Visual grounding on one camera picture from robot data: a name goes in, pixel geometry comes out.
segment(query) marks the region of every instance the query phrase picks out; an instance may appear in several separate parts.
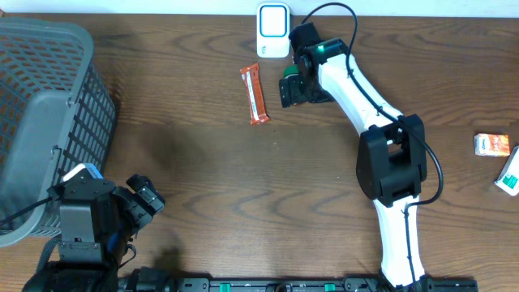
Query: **cable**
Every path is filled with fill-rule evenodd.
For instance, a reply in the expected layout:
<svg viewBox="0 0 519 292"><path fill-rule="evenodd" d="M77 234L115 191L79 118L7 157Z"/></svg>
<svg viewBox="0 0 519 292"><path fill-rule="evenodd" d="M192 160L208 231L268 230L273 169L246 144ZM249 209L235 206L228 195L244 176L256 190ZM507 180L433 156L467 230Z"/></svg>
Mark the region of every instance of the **cable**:
<svg viewBox="0 0 519 292"><path fill-rule="evenodd" d="M312 16L318 10L320 10L320 9L326 7L326 6L341 6L341 7L344 7L345 9L347 9L351 13L351 15L354 18L354 23L355 23L355 25L354 25L354 32L353 32L353 35L351 37L350 47L348 48L348 52L346 54L346 70L348 71L348 76L354 82L354 84L357 87L357 89L364 95L364 97L371 103L371 105L373 105L373 107L375 107L377 109L377 111L380 114L385 116L388 120L390 120L392 122L395 122L402 130L404 130L404 131L408 132L410 135L412 135L425 148L425 150L427 151L427 153L431 157L432 162L435 165L436 172L438 173L438 189L437 189L436 193L428 200L423 200L423 201L413 202L413 203L407 204L405 206L405 208L404 208L404 211L403 211L404 219L405 219L405 239L406 239L406 242L407 242L407 258L409 259L409 266L410 266L410 270L411 270L411 277L413 278L413 283L412 283L411 289L414 290L414 285L416 283L416 277L414 276L413 260L412 260L412 256L411 256L410 231L409 231L409 208L414 207L414 206L419 206L419 205L425 205L425 204L433 203L434 201L436 201L440 197L441 192L444 189L444 172L441 169L441 165L440 165L440 162L438 161L438 157L436 157L436 154L434 153L434 151L432 151L431 147L429 147L429 145L427 144L425 139L422 139L422 137L420 137L419 134L417 132L415 132L411 127L409 127L407 124L405 124L405 122L402 121L400 117L399 118L394 118L392 115L390 115L387 112L385 112L384 109L381 106L377 105L376 102L373 101L373 99L364 90L364 88L362 88L362 85L355 78L355 75L353 74L353 70L351 70L351 67L350 67L350 55L351 55L351 50L353 49L353 46L354 46L355 37L357 36L357 26L358 26L358 20L357 20L357 16L356 16L355 12L349 6L347 6L346 4L339 3L339 2L330 2L330 3L326 3L326 4L323 4L323 5L318 6L317 8L315 8L312 12L310 12L310 14L307 15L307 17L305 17L302 20L301 24L304 24L310 18L310 16Z"/></svg>
<svg viewBox="0 0 519 292"><path fill-rule="evenodd" d="M14 214L4 218L3 220L0 221L0 226L5 225L5 224L13 221L14 219L24 215L25 213L27 213L29 211L32 211L34 208L37 208L37 207L40 207L43 204L49 203L50 201L52 201L52 197L48 197L46 199L39 200L36 203L34 203L34 204L32 204L32 205L30 205L30 206L28 206L26 208L21 209L17 213L14 213Z"/></svg>
<svg viewBox="0 0 519 292"><path fill-rule="evenodd" d="M58 235L56 237L51 238L44 246L43 251L41 251L40 260L38 261L38 266L36 267L36 273L43 271L43 269L49 263L50 256L56 245L59 241L62 240L62 236Z"/></svg>
<svg viewBox="0 0 519 292"><path fill-rule="evenodd" d="M131 260L133 260L137 256L137 249L135 248L135 246L133 244L127 244L127 252L128 252L128 249L131 249L131 251L133 251L133 256L129 260L127 260L124 263L122 263L121 265L119 265L119 268L124 267L126 264L128 264Z"/></svg>

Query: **green led light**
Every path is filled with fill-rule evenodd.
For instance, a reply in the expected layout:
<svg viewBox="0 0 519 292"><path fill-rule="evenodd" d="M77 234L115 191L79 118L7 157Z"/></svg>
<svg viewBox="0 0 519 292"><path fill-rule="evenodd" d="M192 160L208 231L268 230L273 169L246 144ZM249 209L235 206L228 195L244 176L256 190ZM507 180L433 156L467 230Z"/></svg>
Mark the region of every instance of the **green led light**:
<svg viewBox="0 0 519 292"><path fill-rule="evenodd" d="M324 285L324 291L335 291L335 284L325 284Z"/></svg>
<svg viewBox="0 0 519 292"><path fill-rule="evenodd" d="M230 292L230 284L220 284L220 292Z"/></svg>

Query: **white box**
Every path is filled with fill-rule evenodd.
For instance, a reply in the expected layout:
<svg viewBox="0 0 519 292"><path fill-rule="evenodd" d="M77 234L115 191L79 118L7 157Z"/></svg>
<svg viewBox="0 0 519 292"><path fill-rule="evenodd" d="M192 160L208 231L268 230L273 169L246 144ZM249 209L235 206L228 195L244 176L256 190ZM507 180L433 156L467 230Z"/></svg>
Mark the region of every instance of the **white box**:
<svg viewBox="0 0 519 292"><path fill-rule="evenodd" d="M516 156L519 146L516 146L510 154L510 158L506 161L503 171L494 182L496 186L503 189L510 195L517 195L519 193L519 156Z"/></svg>
<svg viewBox="0 0 519 292"><path fill-rule="evenodd" d="M256 16L256 53L261 58L284 58L290 50L290 9L283 3L263 3Z"/></svg>

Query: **green connector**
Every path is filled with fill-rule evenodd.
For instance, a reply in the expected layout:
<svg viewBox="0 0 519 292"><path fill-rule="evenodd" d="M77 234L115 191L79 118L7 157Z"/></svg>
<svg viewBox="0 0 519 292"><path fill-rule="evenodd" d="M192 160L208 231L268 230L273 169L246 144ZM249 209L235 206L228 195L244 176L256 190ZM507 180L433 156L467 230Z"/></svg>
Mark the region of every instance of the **green connector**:
<svg viewBox="0 0 519 292"><path fill-rule="evenodd" d="M324 291L325 292L335 291L335 284L324 284Z"/></svg>
<svg viewBox="0 0 519 292"><path fill-rule="evenodd" d="M220 292L230 292L230 284L220 284Z"/></svg>
<svg viewBox="0 0 519 292"><path fill-rule="evenodd" d="M297 65L288 66L285 69L285 72L283 72L283 78L289 75L296 75L299 74L299 69Z"/></svg>

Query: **small box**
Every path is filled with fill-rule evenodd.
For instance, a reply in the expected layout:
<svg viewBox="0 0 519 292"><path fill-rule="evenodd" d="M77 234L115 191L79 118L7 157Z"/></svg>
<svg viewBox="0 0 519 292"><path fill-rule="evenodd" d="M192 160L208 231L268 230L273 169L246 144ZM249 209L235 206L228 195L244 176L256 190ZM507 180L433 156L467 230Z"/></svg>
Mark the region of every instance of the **small box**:
<svg viewBox="0 0 519 292"><path fill-rule="evenodd" d="M261 58L284 58L290 51L290 9L279 2L262 3L256 16L256 52Z"/></svg>
<svg viewBox="0 0 519 292"><path fill-rule="evenodd" d="M503 171L501 171L500 176L494 182L496 186L510 195L517 195L517 193L519 193L519 156L516 155L518 149L519 146L513 149L512 155L510 155L510 158L506 161Z"/></svg>
<svg viewBox="0 0 519 292"><path fill-rule="evenodd" d="M476 155L505 157L510 155L507 135L477 134L474 137Z"/></svg>

